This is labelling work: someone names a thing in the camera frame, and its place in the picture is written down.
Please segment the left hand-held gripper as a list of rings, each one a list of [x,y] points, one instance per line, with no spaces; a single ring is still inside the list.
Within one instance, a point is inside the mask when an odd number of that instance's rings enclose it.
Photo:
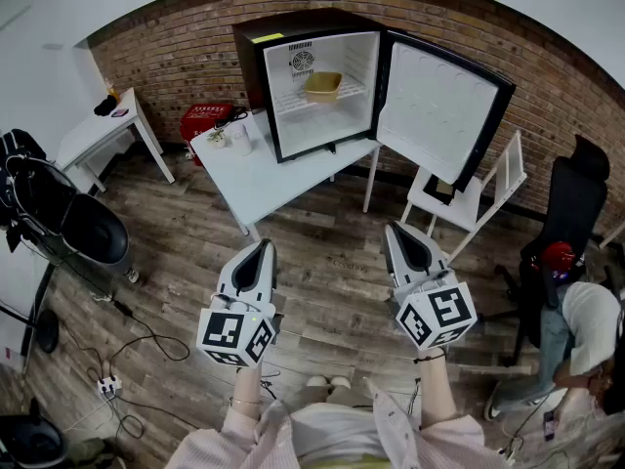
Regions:
[[[271,303],[277,286],[277,253],[262,239],[222,268],[218,292],[201,310],[196,348],[213,362],[257,368],[280,332],[283,314]]]

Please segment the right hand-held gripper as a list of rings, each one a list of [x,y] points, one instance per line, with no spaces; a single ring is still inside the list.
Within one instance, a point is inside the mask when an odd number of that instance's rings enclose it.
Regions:
[[[468,284],[447,269],[430,236],[394,221],[384,228],[384,250],[396,286],[396,323],[419,351],[446,346],[477,323]]]

